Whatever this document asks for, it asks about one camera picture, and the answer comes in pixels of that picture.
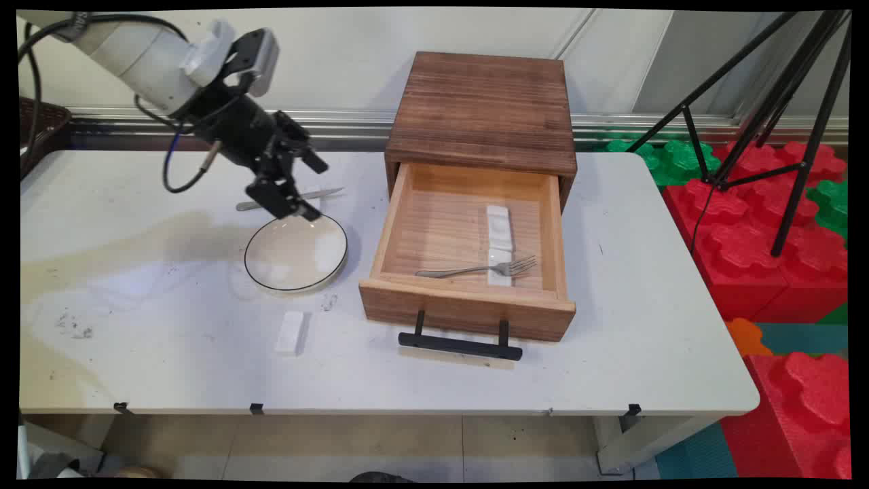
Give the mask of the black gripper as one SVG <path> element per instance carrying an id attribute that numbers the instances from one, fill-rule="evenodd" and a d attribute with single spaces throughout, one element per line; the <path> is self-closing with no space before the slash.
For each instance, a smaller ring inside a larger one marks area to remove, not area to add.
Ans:
<path id="1" fill-rule="evenodd" d="M 221 142 L 221 154 L 237 165 L 260 171 L 246 186 L 246 195 L 278 220 L 301 217 L 314 222 L 322 213 L 302 198 L 293 177 L 295 158 L 316 174 L 329 165 L 314 151 L 310 133 L 283 111 L 273 117 L 247 95 L 254 77 L 241 77 L 238 86 L 222 79 L 199 89 L 178 111 L 182 135 L 207 143 Z M 274 139 L 276 151 L 274 157 Z"/>

